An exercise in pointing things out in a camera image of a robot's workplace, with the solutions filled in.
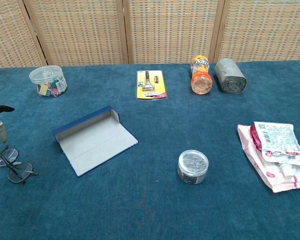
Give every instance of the round tin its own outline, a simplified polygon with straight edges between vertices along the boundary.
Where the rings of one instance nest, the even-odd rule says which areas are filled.
[[[209,161],[206,155],[197,150],[186,150],[179,156],[178,175],[187,184],[201,183],[208,171]]]

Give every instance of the woven folding screen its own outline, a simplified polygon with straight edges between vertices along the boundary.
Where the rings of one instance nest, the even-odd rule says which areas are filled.
[[[42,65],[47,63],[22,0],[0,0],[0,68]]]
[[[189,63],[208,55],[218,0],[123,0],[130,63]]]
[[[121,0],[25,0],[50,65],[128,63]]]
[[[300,0],[225,0],[214,61],[299,60]]]

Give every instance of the blue carpet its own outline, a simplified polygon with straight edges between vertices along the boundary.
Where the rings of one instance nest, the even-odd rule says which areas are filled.
[[[300,240],[300,189],[274,194],[246,158],[237,125],[290,123],[300,144],[300,61],[238,63],[241,94],[196,95],[189,64],[62,67],[67,92],[39,97],[34,68],[0,69],[0,113],[18,161],[38,176],[26,184],[0,168],[0,240]],[[136,72],[162,70],[168,98],[136,100]],[[107,105],[139,141],[77,177],[52,132]],[[203,152],[202,184],[183,183],[179,154]]]

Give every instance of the tin lid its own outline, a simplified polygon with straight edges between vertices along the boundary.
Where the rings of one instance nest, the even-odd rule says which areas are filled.
[[[200,177],[207,172],[209,161],[202,152],[191,149],[180,154],[178,165],[187,175]]]

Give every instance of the glasses lens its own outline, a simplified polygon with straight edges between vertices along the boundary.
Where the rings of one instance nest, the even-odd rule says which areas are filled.
[[[27,177],[29,177],[30,173],[29,172],[26,172],[26,171],[32,171],[34,168],[33,166],[28,163],[28,162],[23,162],[23,163],[20,163],[16,166],[17,168],[13,168],[23,179],[26,179]],[[21,183],[22,182],[22,179],[20,179],[20,177],[18,177],[11,169],[9,169],[8,171],[8,179],[15,183],[15,184],[18,184],[18,183]]]
[[[15,150],[14,148],[9,148],[5,150],[2,154],[5,157],[5,159],[10,161],[10,163],[12,163],[18,157],[18,151]],[[4,167],[4,166],[6,166],[6,163],[0,157],[0,167]]]

